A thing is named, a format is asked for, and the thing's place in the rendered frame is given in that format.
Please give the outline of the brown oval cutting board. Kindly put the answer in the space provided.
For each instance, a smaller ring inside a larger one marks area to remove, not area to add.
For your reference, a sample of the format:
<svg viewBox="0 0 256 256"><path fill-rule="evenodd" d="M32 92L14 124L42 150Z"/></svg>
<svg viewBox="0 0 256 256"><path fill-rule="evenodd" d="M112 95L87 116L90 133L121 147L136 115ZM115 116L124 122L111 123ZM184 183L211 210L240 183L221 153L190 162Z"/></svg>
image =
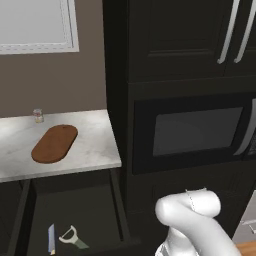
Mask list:
<svg viewBox="0 0 256 256"><path fill-rule="evenodd" d="M31 152L34 161L43 164L56 163L63 159L78 135L72 125L56 125L49 128Z"/></svg>

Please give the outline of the open dark drawer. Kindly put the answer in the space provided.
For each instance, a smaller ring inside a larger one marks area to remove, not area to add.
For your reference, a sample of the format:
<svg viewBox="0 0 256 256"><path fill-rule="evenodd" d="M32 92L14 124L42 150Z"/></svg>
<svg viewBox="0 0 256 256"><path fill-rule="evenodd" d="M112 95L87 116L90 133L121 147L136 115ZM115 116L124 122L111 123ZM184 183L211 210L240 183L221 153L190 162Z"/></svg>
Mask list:
<svg viewBox="0 0 256 256"><path fill-rule="evenodd" d="M79 249L56 241L56 256L122 256L117 251L130 242L130 233L116 172L26 180L7 256L50 256L49 227L57 237L70 237L75 227L88 245Z"/></svg>

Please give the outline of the black microwave oven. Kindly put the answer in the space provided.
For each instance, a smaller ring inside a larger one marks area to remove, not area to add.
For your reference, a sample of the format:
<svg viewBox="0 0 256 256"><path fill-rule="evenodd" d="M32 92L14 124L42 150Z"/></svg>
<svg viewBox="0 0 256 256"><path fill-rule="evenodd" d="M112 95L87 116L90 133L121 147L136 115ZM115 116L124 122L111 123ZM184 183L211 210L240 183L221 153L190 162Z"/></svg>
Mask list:
<svg viewBox="0 0 256 256"><path fill-rule="evenodd" d="M255 92L142 100L134 107L135 175L256 159L256 129L234 156L242 110Z"/></svg>

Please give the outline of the small glass jar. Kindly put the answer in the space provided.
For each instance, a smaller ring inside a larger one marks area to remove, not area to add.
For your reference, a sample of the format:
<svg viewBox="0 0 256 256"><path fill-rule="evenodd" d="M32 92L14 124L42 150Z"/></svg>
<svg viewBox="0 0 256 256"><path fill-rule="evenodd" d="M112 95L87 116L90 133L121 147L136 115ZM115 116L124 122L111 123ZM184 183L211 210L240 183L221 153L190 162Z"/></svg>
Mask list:
<svg viewBox="0 0 256 256"><path fill-rule="evenodd" d="M44 121L43 112L41 109L34 109L33 116L36 123L42 123Z"/></svg>

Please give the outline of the white framed window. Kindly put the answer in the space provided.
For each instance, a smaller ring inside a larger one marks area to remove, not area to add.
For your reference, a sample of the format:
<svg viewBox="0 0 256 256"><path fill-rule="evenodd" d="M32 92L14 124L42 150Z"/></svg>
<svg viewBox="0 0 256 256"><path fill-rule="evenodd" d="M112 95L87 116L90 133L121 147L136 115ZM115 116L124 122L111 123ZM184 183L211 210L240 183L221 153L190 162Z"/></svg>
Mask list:
<svg viewBox="0 0 256 256"><path fill-rule="evenodd" d="M78 51L75 0L0 0L0 55Z"/></svg>

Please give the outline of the white green-handled peeler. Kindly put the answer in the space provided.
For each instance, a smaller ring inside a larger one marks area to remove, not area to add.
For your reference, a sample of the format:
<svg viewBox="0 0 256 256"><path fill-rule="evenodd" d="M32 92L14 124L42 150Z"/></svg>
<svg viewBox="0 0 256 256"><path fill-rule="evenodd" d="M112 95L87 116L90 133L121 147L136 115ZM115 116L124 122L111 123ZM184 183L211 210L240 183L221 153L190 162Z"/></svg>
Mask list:
<svg viewBox="0 0 256 256"><path fill-rule="evenodd" d="M66 235L70 232L72 232L72 236L70 238L66 238ZM73 244L81 250L89 248L89 246L78 237L77 229L73 225L71 225L70 228L59 237L59 241L64 244Z"/></svg>

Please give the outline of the blue-handled knife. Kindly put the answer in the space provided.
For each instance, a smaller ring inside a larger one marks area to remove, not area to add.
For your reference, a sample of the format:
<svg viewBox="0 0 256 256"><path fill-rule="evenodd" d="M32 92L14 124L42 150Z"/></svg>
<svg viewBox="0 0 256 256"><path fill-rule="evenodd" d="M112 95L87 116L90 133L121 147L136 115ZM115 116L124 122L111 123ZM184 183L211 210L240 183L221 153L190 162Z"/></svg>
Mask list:
<svg viewBox="0 0 256 256"><path fill-rule="evenodd" d="M54 224L52 224L48 228L48 252L50 255L55 255L56 250L55 250L55 228Z"/></svg>

